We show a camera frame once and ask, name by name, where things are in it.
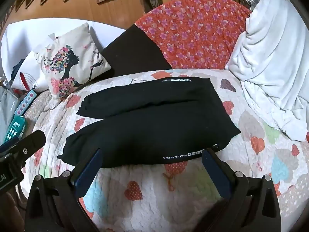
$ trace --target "white sheet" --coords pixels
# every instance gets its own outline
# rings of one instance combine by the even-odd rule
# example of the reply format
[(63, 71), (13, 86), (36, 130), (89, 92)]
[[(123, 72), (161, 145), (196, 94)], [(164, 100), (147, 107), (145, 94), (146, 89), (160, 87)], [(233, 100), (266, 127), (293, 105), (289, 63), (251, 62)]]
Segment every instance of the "white sheet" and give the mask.
[(13, 67), (47, 35), (61, 36), (88, 22), (90, 34), (101, 52), (125, 30), (108, 24), (69, 18), (38, 18), (9, 24), (1, 39), (2, 67), (9, 80)]
[(304, 141), (309, 122), (309, 31), (289, 0), (260, 0), (226, 69), (269, 126)]

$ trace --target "floral cushion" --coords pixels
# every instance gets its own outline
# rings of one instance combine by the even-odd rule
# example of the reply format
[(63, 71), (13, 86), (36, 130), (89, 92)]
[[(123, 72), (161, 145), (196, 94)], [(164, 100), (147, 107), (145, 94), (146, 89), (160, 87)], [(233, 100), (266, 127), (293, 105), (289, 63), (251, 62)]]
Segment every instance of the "floral cushion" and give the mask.
[(36, 53), (54, 99), (64, 99), (111, 68), (98, 52), (88, 23), (64, 34)]
[(173, 0), (135, 24), (173, 69), (224, 69), (250, 13), (232, 0)]

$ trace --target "blue heart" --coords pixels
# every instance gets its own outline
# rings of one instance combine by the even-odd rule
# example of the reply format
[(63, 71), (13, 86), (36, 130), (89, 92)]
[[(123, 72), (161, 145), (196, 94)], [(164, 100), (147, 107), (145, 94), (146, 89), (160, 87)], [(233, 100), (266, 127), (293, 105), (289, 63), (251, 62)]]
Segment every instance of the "blue heart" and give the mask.
[(96, 212), (101, 218), (107, 216), (108, 206), (100, 182), (95, 179), (84, 197), (89, 212)]
[(278, 158), (277, 155), (275, 155), (272, 161), (271, 177), (275, 184), (281, 180), (286, 180), (289, 177), (288, 167)]

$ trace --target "white bag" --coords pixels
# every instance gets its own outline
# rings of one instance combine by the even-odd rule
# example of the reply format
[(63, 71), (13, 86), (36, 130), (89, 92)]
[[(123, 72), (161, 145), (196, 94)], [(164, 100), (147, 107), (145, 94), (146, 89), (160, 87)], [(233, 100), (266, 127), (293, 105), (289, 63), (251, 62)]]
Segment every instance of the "white bag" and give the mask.
[(27, 55), (12, 83), (13, 89), (33, 89), (35, 92), (48, 90), (47, 80), (45, 79), (45, 75), (41, 70), (40, 64), (38, 64), (35, 54), (38, 53), (40, 49), (51, 44), (54, 40), (56, 40), (55, 34), (47, 36)]

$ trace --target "red heart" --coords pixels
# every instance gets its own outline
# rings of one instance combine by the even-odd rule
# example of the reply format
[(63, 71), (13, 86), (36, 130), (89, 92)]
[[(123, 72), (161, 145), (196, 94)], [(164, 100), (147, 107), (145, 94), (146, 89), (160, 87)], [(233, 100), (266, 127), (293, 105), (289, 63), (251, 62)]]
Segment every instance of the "red heart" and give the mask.
[(222, 102), (226, 112), (228, 115), (232, 115), (233, 111), (232, 109), (234, 108), (234, 104), (232, 101), (224, 101)]
[(41, 148), (40, 150), (38, 150), (38, 151), (36, 151), (36, 152), (34, 153), (34, 157), (35, 157), (35, 159), (34, 159), (34, 165), (35, 165), (35, 166), (38, 166), (38, 165), (39, 165), (40, 160), (41, 160), (42, 153), (43, 153), (43, 148)]
[(250, 140), (251, 140), (252, 148), (255, 151), (256, 155), (258, 155), (259, 152), (264, 150), (265, 143), (262, 138), (257, 138), (253, 136)]
[(69, 98), (68, 102), (66, 103), (65, 107), (69, 108), (72, 106), (75, 106), (80, 101), (79, 95), (72, 95), (72, 97)]
[(171, 75), (171, 73), (168, 73), (168, 72), (166, 72), (166, 71), (164, 71), (164, 70), (162, 70), (162, 71), (158, 71), (158, 72), (156, 72), (156, 73), (154, 73), (154, 74), (151, 74), (155, 79), (161, 79), (161, 78), (168, 78), (168, 77), (171, 77), (172, 75)]
[(136, 181), (129, 181), (128, 188), (125, 190), (125, 197), (128, 200), (142, 200), (143, 195)]
[(292, 155), (293, 156), (299, 155), (298, 147), (295, 144), (292, 145)]
[(178, 163), (173, 163), (173, 164), (165, 164), (165, 170), (167, 173), (169, 173), (171, 176), (177, 175), (182, 173), (187, 166), (188, 162), (178, 162)]
[(81, 206), (83, 207), (83, 209), (86, 211), (87, 215), (90, 217), (90, 219), (93, 217), (93, 212), (89, 212), (85, 206), (84, 203), (84, 198), (79, 198), (79, 203), (81, 204)]
[(75, 132), (77, 132), (80, 129), (80, 127), (83, 125), (84, 121), (85, 121), (85, 118), (80, 118), (76, 121), (75, 127), (74, 127)]

